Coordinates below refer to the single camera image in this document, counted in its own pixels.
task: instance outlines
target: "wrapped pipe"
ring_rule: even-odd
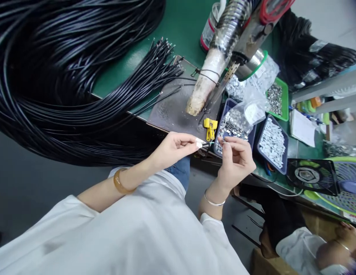
[[[208,96],[229,63],[232,51],[242,32],[242,27],[249,19],[251,12],[251,1],[229,1],[217,25],[201,74],[187,102],[185,111],[188,114],[197,116],[203,109]]]

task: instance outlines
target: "woman's hand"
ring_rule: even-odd
[[[170,132],[147,160],[153,164],[156,171],[161,171],[196,152],[200,148],[197,141],[202,147],[203,141],[193,135]]]
[[[340,226],[335,229],[337,240],[345,245],[351,251],[356,249],[356,228],[350,224],[341,222]]]
[[[238,137],[219,137],[223,147],[223,165],[218,172],[218,182],[231,190],[256,169],[250,144]]]

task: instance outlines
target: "solder wire spool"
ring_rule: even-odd
[[[238,77],[239,81],[244,81],[250,78],[252,75],[254,75],[256,72],[261,72],[261,70],[265,70],[265,67],[262,66],[264,62],[266,61],[268,57],[268,52],[262,51],[261,49],[258,49],[254,56],[244,64],[243,66],[240,66],[236,72],[235,75]]]

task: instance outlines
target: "amber bangle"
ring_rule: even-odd
[[[127,168],[121,168],[121,169],[118,169],[115,174],[114,174],[114,185],[116,187],[116,189],[118,190],[119,193],[123,194],[123,195],[128,195],[128,194],[132,194],[135,190],[127,190],[124,188],[124,186],[120,183],[120,180],[119,180],[119,174],[121,173],[121,171],[124,171],[124,170],[127,170]]]

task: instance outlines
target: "black cable coil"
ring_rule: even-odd
[[[125,112],[182,74],[179,62],[168,61],[171,44],[152,42],[133,74],[104,99],[91,91],[106,66],[157,27],[164,9],[163,0],[0,3],[0,130],[38,155],[74,165],[146,158],[159,141],[141,138]]]
[[[277,26],[281,47],[276,59],[279,77],[297,91],[356,64],[356,50],[318,40],[310,34],[311,22],[288,10]]]

